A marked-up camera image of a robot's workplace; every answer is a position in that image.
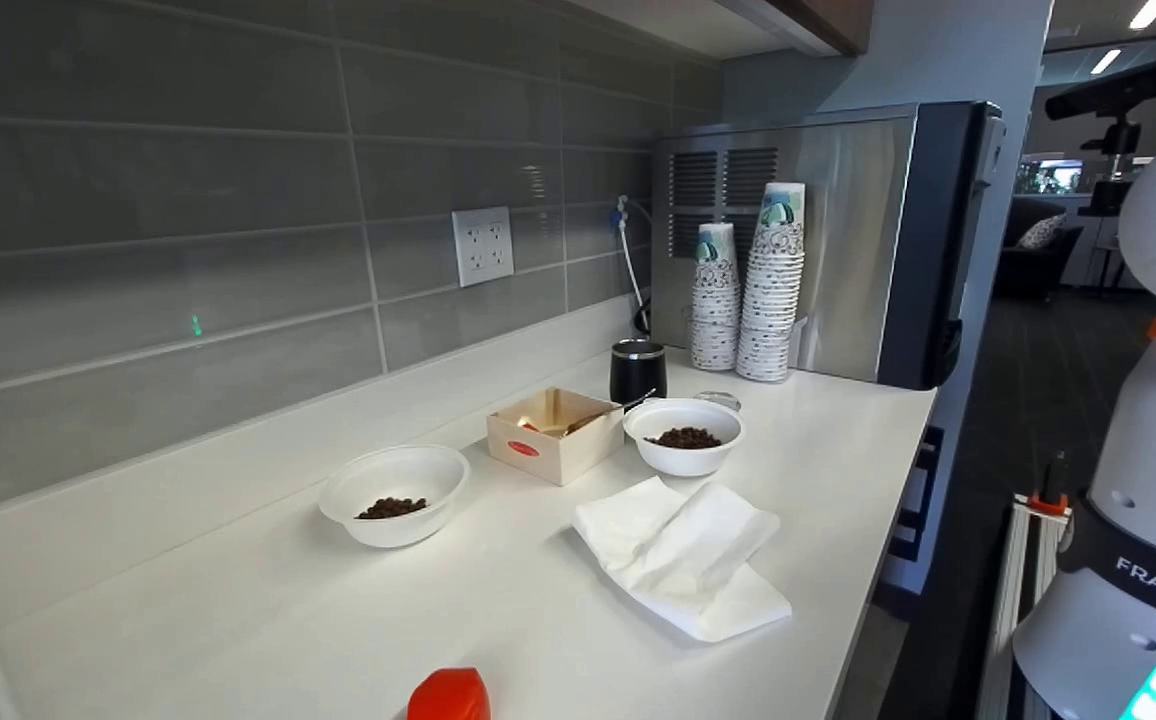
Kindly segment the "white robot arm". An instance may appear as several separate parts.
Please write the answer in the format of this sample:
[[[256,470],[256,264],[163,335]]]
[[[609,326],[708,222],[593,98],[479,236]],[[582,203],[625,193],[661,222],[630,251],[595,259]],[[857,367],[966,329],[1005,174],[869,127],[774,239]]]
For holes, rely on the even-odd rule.
[[[1156,295],[1156,161],[1124,196],[1119,259]],[[1156,321],[1010,654],[1058,720],[1156,720]]]

